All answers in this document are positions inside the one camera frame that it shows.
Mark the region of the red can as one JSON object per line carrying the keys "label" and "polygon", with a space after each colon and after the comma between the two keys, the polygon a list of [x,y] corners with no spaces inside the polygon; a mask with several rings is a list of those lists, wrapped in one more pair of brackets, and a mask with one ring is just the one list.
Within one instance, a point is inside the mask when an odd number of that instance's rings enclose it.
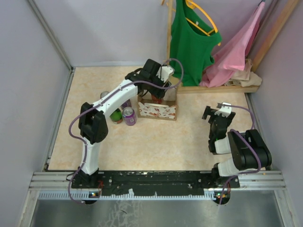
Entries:
{"label": "red can", "polygon": [[152,97],[151,99],[152,99],[153,103],[155,103],[155,104],[162,104],[163,98],[157,98],[154,95],[151,95],[151,97]]}
{"label": "red can", "polygon": [[109,94],[109,92],[108,92],[108,91],[104,91],[104,92],[102,92],[102,93],[100,94],[100,99],[102,99],[102,98],[106,97],[108,94]]}

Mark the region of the purple can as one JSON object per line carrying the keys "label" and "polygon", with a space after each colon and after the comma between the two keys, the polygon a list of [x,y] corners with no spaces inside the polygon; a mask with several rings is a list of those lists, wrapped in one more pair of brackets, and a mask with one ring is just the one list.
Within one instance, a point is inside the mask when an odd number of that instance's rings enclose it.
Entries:
{"label": "purple can", "polygon": [[131,100],[128,99],[127,101],[125,101],[122,105],[121,105],[121,109],[124,110],[125,108],[127,107],[132,107],[132,104],[131,104]]}
{"label": "purple can", "polygon": [[125,107],[122,111],[123,119],[128,126],[133,126],[136,124],[135,111],[131,107]]}

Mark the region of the green glass bottle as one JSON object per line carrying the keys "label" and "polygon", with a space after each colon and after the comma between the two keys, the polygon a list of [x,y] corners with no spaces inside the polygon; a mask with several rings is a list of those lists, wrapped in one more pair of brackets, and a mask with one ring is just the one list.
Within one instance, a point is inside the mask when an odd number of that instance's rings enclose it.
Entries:
{"label": "green glass bottle", "polygon": [[119,108],[117,108],[111,115],[110,119],[115,124],[120,124],[123,121],[122,112]]}

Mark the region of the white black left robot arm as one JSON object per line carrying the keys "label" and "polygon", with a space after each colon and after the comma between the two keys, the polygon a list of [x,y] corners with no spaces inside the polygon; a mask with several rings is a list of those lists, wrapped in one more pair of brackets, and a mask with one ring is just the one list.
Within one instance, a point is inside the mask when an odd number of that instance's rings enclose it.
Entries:
{"label": "white black left robot arm", "polygon": [[169,77],[174,69],[148,59],[142,68],[125,76],[125,79],[104,98],[81,107],[79,130],[83,142],[80,170],[73,179],[73,188],[93,188],[98,185],[98,155],[101,142],[108,135],[107,118],[128,99],[148,91],[163,98],[170,87]]}

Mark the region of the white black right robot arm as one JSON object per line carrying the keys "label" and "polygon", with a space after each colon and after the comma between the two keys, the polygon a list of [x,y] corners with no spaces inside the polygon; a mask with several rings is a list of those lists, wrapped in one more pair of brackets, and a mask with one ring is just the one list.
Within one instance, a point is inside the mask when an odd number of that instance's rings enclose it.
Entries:
{"label": "white black right robot arm", "polygon": [[221,103],[217,109],[206,106],[202,115],[203,120],[209,117],[209,151],[213,155],[231,155],[229,159],[215,164],[212,168],[212,178],[217,186],[227,187],[232,178],[244,173],[257,173],[272,164],[271,153],[259,131],[254,128],[255,117],[252,112],[252,127],[249,130],[239,132],[228,129],[236,115],[232,111],[233,107],[250,112],[242,106]]}

